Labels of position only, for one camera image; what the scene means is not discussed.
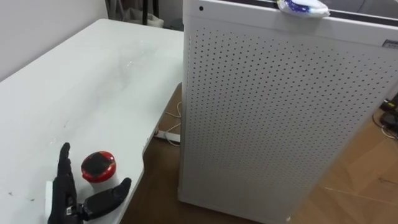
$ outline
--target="power strip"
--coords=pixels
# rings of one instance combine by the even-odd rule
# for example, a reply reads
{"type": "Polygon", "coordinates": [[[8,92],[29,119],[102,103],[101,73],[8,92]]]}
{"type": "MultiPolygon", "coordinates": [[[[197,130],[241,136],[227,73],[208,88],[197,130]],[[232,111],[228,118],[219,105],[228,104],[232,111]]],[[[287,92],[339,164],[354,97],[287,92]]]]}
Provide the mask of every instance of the power strip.
{"type": "MultiPolygon", "coordinates": [[[[160,139],[166,139],[165,135],[166,135],[165,131],[158,130],[157,132],[155,132],[154,137],[160,138],[160,139]]],[[[179,134],[167,133],[167,138],[172,142],[180,143],[180,135],[179,134]]]]}

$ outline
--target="white air purifier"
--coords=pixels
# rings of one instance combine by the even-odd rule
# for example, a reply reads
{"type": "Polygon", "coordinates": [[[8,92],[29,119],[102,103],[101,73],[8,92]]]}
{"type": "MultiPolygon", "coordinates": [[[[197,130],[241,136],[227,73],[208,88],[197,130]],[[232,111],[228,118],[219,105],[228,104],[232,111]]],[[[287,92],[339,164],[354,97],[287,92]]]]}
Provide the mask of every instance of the white air purifier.
{"type": "Polygon", "coordinates": [[[179,199],[286,223],[398,82],[398,21],[185,0],[179,199]]]}

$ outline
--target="red lid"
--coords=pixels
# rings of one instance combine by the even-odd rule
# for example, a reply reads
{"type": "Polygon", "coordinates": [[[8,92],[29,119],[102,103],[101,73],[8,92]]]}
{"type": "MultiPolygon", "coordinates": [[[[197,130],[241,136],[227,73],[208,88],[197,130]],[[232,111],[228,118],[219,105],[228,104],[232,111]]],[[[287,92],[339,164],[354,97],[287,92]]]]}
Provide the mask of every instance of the red lid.
{"type": "Polygon", "coordinates": [[[81,172],[88,182],[101,183],[116,172],[116,161],[109,152],[94,152],[81,164],[81,172]]]}

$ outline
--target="cable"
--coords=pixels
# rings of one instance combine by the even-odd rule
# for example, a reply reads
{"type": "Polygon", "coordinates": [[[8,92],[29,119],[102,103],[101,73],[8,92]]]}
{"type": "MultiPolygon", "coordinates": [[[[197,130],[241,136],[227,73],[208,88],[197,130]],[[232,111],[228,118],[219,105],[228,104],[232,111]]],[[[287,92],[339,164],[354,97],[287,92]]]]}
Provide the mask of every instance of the cable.
{"type": "Polygon", "coordinates": [[[382,132],[383,135],[385,135],[386,137],[397,140],[397,138],[395,138],[394,136],[391,136],[391,135],[387,134],[386,131],[384,130],[384,127],[381,128],[381,132],[382,132]]]}
{"type": "Polygon", "coordinates": [[[173,130],[174,128],[176,128],[176,127],[178,127],[178,126],[180,126],[180,125],[181,125],[181,123],[176,124],[175,126],[171,127],[169,130],[167,130],[167,131],[164,132],[164,136],[166,137],[166,140],[167,140],[172,146],[175,146],[175,147],[180,147],[180,145],[179,145],[179,144],[174,144],[174,143],[167,137],[167,134],[169,133],[169,131],[173,130]]]}
{"type": "MultiPolygon", "coordinates": [[[[173,116],[174,118],[180,118],[180,119],[181,119],[180,105],[181,105],[181,102],[177,103],[177,113],[178,113],[178,115],[175,115],[175,114],[172,114],[172,113],[169,113],[169,112],[165,112],[165,114],[170,115],[170,116],[173,116]]],[[[168,129],[167,131],[164,132],[164,136],[165,136],[166,140],[167,140],[172,146],[175,146],[175,147],[180,147],[180,145],[179,145],[179,144],[174,144],[174,143],[167,137],[167,134],[168,134],[171,130],[173,130],[174,128],[176,128],[176,127],[178,127],[178,126],[180,126],[180,125],[181,125],[181,122],[180,122],[179,124],[176,124],[175,126],[172,126],[170,129],[168,129]]]]}
{"type": "Polygon", "coordinates": [[[397,136],[397,137],[394,137],[394,133],[391,133],[389,130],[387,130],[387,132],[386,132],[385,126],[380,125],[379,123],[376,122],[376,119],[374,119],[374,115],[372,115],[372,120],[373,120],[373,123],[374,123],[377,127],[380,128],[381,133],[383,133],[383,135],[385,135],[385,137],[398,140],[398,136],[397,136]]]}
{"type": "Polygon", "coordinates": [[[372,115],[372,120],[373,120],[373,123],[374,123],[375,125],[377,125],[379,128],[383,128],[383,126],[381,126],[380,124],[378,124],[378,123],[376,122],[376,119],[374,119],[374,115],[372,115]]]}

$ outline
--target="small red jar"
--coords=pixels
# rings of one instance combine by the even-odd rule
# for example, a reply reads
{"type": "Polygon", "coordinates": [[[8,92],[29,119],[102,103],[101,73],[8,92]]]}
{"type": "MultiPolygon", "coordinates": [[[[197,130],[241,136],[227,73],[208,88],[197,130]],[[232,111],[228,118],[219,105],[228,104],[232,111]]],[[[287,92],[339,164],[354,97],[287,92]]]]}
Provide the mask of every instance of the small red jar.
{"type": "Polygon", "coordinates": [[[119,185],[116,176],[116,161],[110,152],[100,151],[90,154],[81,163],[81,173],[93,186],[95,193],[119,185]]]}

